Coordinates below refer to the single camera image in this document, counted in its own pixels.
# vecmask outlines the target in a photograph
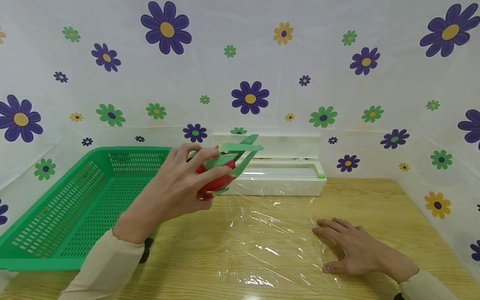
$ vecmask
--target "green plastic basket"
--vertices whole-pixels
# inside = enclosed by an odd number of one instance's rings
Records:
[[[0,269],[80,270],[169,151],[101,147],[87,153],[0,237]]]

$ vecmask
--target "hand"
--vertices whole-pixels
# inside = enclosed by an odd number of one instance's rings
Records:
[[[400,283],[420,271],[406,255],[380,242],[362,226],[353,226],[338,218],[317,220],[317,224],[320,227],[312,231],[334,240],[345,252],[343,260],[324,265],[326,273],[362,275],[378,271]]]
[[[190,151],[198,153],[187,162]],[[206,160],[217,157],[216,148],[198,144],[182,144],[171,149],[155,177],[145,186],[130,207],[119,217],[113,228],[117,238],[141,244],[148,235],[167,220],[212,207],[213,193],[199,199],[198,190],[210,181],[227,175],[231,168],[215,167],[202,174],[197,168]]]

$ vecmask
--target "plastic wrap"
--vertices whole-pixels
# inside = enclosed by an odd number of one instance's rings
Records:
[[[340,275],[322,271],[343,251],[312,233],[321,213],[311,211],[314,197],[258,195],[222,197],[230,228],[221,245],[221,280],[270,288],[290,285],[314,294],[344,288]]]

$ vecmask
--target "table surface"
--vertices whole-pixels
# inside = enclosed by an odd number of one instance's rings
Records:
[[[164,223],[119,299],[393,299],[383,274],[331,275],[342,252],[311,233],[317,218],[363,225],[438,277],[460,299],[480,289],[391,180],[328,180],[321,197],[219,196],[209,211]],[[75,272],[20,273],[0,299],[56,299]]]

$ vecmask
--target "beige sleeve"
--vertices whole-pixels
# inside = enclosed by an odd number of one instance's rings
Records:
[[[416,275],[398,286],[405,300],[458,299],[443,283],[424,270],[420,270]]]
[[[95,243],[59,300],[115,299],[130,281],[143,253],[143,244],[119,240],[110,229]]]

